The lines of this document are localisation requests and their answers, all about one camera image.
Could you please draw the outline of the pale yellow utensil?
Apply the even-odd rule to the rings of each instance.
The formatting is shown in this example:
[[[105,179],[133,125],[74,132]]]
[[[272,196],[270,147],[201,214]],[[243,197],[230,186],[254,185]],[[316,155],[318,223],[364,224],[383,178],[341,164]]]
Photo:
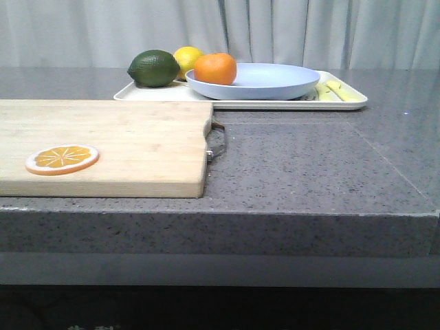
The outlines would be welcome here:
[[[342,88],[342,84],[337,80],[328,80],[325,85],[332,90],[342,101],[345,102],[359,102],[360,99],[350,91]]]
[[[333,92],[330,90],[330,88],[328,88],[328,86],[326,86],[322,83],[318,83],[315,86],[315,90],[316,90],[317,98],[319,99],[319,101],[333,102],[335,100]]]

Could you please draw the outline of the green lime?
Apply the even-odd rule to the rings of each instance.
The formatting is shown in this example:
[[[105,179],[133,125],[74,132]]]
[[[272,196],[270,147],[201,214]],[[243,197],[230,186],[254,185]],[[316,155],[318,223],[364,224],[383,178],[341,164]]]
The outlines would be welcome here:
[[[138,54],[127,69],[138,87],[165,87],[177,77],[179,71],[175,57],[161,49]]]

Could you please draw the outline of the wooden cutting board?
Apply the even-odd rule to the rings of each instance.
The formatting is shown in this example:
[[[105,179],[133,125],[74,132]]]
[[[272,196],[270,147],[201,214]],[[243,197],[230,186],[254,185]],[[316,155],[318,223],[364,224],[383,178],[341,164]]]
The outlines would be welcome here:
[[[203,194],[210,102],[2,100],[1,195],[183,197]],[[25,168],[31,154],[92,146],[98,161],[64,175]]]

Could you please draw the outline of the orange fruit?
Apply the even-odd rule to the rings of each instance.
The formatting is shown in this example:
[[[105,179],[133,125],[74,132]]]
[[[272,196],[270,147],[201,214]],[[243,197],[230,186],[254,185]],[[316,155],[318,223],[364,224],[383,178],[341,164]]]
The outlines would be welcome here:
[[[194,76],[205,83],[231,85],[237,77],[237,62],[226,53],[204,55],[195,62]]]

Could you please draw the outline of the cream white tray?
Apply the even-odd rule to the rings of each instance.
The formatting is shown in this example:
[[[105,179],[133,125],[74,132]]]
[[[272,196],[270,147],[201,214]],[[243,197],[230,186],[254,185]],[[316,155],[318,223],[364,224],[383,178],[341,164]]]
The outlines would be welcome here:
[[[327,71],[320,72],[319,83],[325,84],[328,80],[337,80],[342,88],[355,94],[359,102],[342,101],[335,93],[333,102],[319,101],[316,91],[312,91],[297,100],[213,100],[195,92],[187,82],[175,80],[167,87],[138,88],[134,82],[117,92],[115,100],[143,100],[143,101],[190,101],[211,102],[215,110],[262,110],[262,111],[354,111],[365,107],[368,98],[348,83]]]

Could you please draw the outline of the light blue plate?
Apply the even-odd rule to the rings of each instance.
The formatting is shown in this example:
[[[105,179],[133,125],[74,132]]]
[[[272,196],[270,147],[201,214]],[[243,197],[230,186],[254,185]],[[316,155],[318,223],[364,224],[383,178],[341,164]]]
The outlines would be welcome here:
[[[198,94],[215,100],[293,100],[314,89],[320,74],[294,65],[239,63],[231,85],[202,82],[193,70],[186,80]]]

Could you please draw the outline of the orange slice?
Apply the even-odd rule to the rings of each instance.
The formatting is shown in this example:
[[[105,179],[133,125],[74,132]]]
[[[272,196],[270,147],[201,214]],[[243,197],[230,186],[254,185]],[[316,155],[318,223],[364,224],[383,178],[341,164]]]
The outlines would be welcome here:
[[[36,175],[64,175],[92,166],[99,157],[98,150],[92,146],[64,144],[31,154],[25,168]]]

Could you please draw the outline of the grey white curtain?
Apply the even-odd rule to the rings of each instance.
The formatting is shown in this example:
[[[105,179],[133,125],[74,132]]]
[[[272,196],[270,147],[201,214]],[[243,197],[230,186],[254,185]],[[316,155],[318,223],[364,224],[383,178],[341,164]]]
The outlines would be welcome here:
[[[438,1],[2,1],[4,67],[126,67],[149,49],[316,69],[438,69]]]

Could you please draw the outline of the yellow lemon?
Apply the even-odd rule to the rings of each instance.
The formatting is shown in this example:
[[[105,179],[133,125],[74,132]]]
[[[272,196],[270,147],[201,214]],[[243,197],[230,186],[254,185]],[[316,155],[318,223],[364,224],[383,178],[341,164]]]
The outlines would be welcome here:
[[[192,70],[195,62],[204,55],[199,48],[193,46],[185,46],[176,50],[173,56],[180,67],[178,79],[186,81],[186,73]]]

